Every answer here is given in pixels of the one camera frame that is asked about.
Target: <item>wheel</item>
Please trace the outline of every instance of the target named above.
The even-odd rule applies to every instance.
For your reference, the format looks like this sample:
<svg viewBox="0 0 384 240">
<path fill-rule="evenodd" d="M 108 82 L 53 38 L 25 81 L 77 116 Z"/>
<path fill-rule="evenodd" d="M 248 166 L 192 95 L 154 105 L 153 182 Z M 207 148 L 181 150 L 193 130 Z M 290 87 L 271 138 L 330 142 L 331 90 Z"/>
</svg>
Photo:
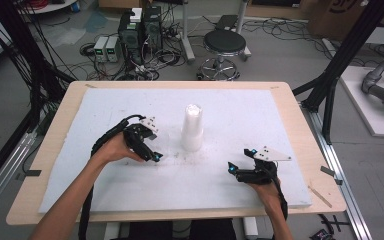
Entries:
<svg viewBox="0 0 384 240">
<path fill-rule="evenodd" d="M 197 73 L 197 74 L 196 74 L 196 77 L 198 78 L 198 80 L 202 80 L 202 79 L 204 79 L 204 74 L 202 74 L 202 73 Z"/>
</svg>

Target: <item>table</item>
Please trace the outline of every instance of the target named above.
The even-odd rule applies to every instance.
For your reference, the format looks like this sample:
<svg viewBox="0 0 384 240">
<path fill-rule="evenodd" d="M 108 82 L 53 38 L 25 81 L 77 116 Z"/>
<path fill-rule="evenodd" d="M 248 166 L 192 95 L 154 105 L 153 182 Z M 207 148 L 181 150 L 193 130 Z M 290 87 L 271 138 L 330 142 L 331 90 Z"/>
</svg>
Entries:
<svg viewBox="0 0 384 240">
<path fill-rule="evenodd" d="M 334 179 L 320 171 L 327 167 L 319 147 L 292 94 L 283 82 L 73 82 L 55 115 L 31 169 L 42 170 L 39 177 L 27 177 L 9 211 L 7 222 L 11 225 L 36 224 L 38 213 L 53 163 L 63 146 L 82 97 L 88 88 L 168 88 L 168 89 L 263 89 L 270 90 L 297 157 L 304 180 L 309 187 L 313 204 L 310 207 L 290 209 L 290 214 L 331 213 L 345 211 L 345 201 Z M 140 221 L 162 219 L 197 219 L 245 217 L 265 215 L 263 208 L 228 210 L 170 210 L 141 212 L 108 212 L 92 214 L 92 222 Z"/>
</svg>

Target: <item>hand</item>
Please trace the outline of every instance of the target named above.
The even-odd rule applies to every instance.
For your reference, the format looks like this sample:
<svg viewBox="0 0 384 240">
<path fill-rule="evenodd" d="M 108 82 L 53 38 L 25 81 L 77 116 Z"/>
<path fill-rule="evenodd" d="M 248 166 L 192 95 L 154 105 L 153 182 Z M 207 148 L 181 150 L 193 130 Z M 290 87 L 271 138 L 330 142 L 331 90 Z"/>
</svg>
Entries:
<svg viewBox="0 0 384 240">
<path fill-rule="evenodd" d="M 113 138 L 108 140 L 102 147 L 92 156 L 92 159 L 97 159 L 99 161 L 103 161 L 104 164 L 117 161 L 122 158 L 131 158 L 138 162 L 144 162 L 142 158 L 139 157 L 136 153 L 134 153 L 127 146 L 126 141 L 124 140 L 123 132 L 118 133 Z"/>
<path fill-rule="evenodd" d="M 270 184 L 259 185 L 248 183 L 258 194 L 261 202 L 264 204 L 266 211 L 279 210 L 280 208 L 280 197 L 277 191 L 276 185 L 271 182 Z"/>
</svg>

